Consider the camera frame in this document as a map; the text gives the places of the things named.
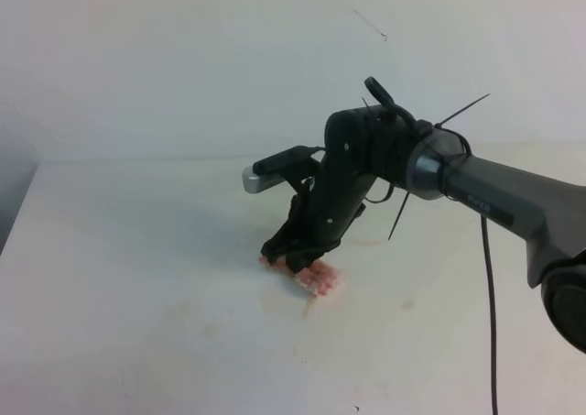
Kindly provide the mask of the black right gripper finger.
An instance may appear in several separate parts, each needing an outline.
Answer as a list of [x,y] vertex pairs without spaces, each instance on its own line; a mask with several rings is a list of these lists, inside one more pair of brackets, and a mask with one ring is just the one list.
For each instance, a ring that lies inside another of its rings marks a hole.
[[325,246],[291,245],[285,249],[285,264],[292,273],[299,273],[326,253]]

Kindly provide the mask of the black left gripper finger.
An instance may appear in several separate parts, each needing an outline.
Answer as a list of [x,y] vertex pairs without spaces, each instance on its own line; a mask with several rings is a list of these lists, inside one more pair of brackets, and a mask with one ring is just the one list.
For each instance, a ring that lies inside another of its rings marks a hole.
[[285,266],[293,242],[292,226],[285,222],[261,248],[261,256],[269,266]]

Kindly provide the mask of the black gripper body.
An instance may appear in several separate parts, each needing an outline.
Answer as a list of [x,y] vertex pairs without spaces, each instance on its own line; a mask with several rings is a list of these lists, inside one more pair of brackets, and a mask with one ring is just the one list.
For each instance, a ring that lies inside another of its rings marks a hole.
[[341,240],[377,178],[405,184],[415,138],[405,117],[376,105],[332,114],[324,143],[325,155],[290,236],[309,248]]

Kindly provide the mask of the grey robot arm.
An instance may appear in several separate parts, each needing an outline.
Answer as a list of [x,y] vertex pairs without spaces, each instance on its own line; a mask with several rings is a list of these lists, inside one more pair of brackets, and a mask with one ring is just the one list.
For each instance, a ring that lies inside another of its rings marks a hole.
[[585,346],[585,190],[470,154],[461,136],[381,105],[344,110],[325,126],[323,158],[292,147],[254,173],[294,189],[287,221],[262,247],[299,271],[336,248],[364,210],[374,182],[424,200],[448,197],[526,242],[527,282],[542,289],[549,319]]

